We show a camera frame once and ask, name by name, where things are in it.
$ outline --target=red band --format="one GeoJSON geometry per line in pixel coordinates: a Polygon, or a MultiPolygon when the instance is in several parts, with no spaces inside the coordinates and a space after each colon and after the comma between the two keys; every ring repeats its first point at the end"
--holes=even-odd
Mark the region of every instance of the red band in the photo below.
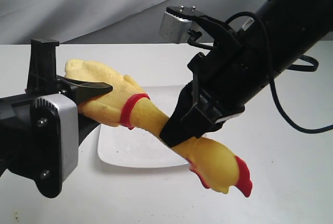
{"type": "Polygon", "coordinates": [[[139,101],[142,98],[150,99],[149,96],[145,93],[134,94],[133,96],[128,98],[128,100],[125,103],[123,109],[121,110],[119,124],[121,124],[122,126],[127,127],[128,129],[133,129],[134,128],[134,126],[132,126],[131,123],[130,123],[130,116],[131,116],[131,113],[132,113],[132,110],[133,110],[135,104],[137,103],[137,101],[139,101]]]}

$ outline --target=red comb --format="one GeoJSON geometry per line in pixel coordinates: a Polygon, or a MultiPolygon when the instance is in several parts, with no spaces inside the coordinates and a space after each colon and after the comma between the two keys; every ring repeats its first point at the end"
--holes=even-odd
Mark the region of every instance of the red comb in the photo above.
{"type": "Polygon", "coordinates": [[[239,168],[239,178],[235,185],[245,197],[249,197],[252,191],[252,181],[250,180],[250,171],[246,163],[235,155],[238,168],[239,168]]]}

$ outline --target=white plate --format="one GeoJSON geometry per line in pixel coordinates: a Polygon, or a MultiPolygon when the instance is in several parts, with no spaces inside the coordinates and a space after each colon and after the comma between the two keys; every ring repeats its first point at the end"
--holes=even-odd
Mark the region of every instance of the white plate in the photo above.
{"type": "MultiPolygon", "coordinates": [[[[176,106],[183,86],[144,87],[152,102],[170,116],[176,106]]],[[[98,156],[108,164],[134,168],[162,168],[186,164],[147,131],[139,128],[128,130],[102,125],[98,141],[98,156]]]]}

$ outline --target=yellow rubber chicken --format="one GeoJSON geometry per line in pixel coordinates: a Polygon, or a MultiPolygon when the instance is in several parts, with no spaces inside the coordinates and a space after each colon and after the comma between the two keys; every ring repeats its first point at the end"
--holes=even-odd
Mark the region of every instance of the yellow rubber chicken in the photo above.
{"type": "MultiPolygon", "coordinates": [[[[80,104],[79,113],[112,127],[144,129],[162,141],[159,134],[169,117],[129,75],[123,76],[100,62],[79,59],[69,60],[65,72],[71,79],[113,86],[112,92],[80,104]]],[[[246,163],[223,144],[193,137],[171,149],[188,160],[189,169],[205,188],[227,194],[230,186],[236,186],[245,197],[250,196],[252,182],[246,163]]]]}

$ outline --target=white table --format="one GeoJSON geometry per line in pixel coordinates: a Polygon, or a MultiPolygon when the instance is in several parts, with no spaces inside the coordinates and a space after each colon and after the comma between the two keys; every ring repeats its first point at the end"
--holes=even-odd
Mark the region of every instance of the white table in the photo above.
{"type": "MultiPolygon", "coordinates": [[[[179,85],[191,79],[186,64],[198,50],[187,45],[62,45],[58,74],[70,58],[102,61],[142,86],[179,85]]],[[[286,71],[277,89],[286,111],[304,127],[333,123],[333,42],[319,42],[316,73],[286,71]]],[[[22,93],[30,46],[0,46],[0,97],[22,93]]],[[[80,146],[78,168],[61,195],[42,197],[34,183],[6,172],[0,179],[0,223],[332,223],[333,131],[305,135],[277,113],[268,88],[246,112],[210,136],[247,162],[254,188],[244,198],[205,190],[187,166],[126,169],[97,156],[96,129],[80,146]]]]}

